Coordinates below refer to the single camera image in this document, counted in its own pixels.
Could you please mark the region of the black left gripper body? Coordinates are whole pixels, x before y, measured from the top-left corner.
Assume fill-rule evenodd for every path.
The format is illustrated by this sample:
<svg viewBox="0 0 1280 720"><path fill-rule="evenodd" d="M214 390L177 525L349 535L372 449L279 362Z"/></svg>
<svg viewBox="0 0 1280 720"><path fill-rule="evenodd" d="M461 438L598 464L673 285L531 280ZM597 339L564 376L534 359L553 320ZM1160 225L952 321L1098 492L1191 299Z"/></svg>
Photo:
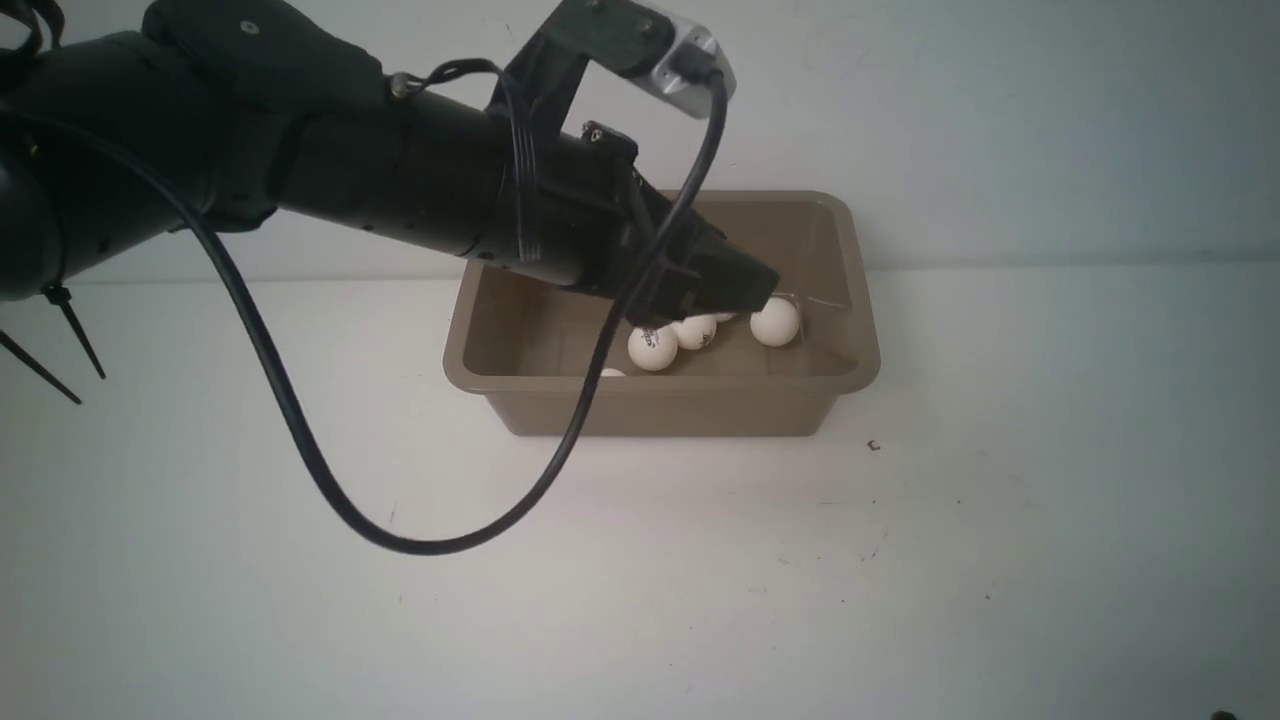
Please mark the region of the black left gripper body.
<svg viewBox="0 0 1280 720"><path fill-rule="evenodd" d="M613 297L645 241L631 204L639 191L654 231L675 205L635 168L637 143L588 122L580 136L561 135L539 150L540 255L520 264L524 277L596 297Z"/></svg>

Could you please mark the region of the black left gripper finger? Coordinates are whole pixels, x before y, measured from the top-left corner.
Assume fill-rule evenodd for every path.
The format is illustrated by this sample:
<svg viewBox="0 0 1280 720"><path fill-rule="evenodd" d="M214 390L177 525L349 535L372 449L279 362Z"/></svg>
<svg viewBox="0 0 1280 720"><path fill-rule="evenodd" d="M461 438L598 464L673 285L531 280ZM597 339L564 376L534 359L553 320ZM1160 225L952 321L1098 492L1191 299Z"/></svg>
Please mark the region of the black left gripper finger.
<svg viewBox="0 0 1280 720"><path fill-rule="evenodd" d="M628 323L660 327L689 316L754 313L764 307L780 273L732 245L700 215L686 215L646 269Z"/></svg>

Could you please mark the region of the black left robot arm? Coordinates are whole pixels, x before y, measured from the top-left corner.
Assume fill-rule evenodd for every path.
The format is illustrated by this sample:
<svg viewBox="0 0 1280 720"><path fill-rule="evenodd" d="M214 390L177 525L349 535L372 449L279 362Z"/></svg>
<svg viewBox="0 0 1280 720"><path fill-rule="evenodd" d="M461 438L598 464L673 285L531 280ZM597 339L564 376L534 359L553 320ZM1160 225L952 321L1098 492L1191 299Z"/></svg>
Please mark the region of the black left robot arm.
<svg viewBox="0 0 1280 720"><path fill-rule="evenodd" d="M3 299L186 227L141 160L216 232L279 210L613 299L657 231L636 324L750 313L778 273L634 168L636 143L563 132L589 64L722 129L736 81L703 26L648 3L562 1L506 67L390 73L284 1L155 1L142 29L3 53Z"/></svg>

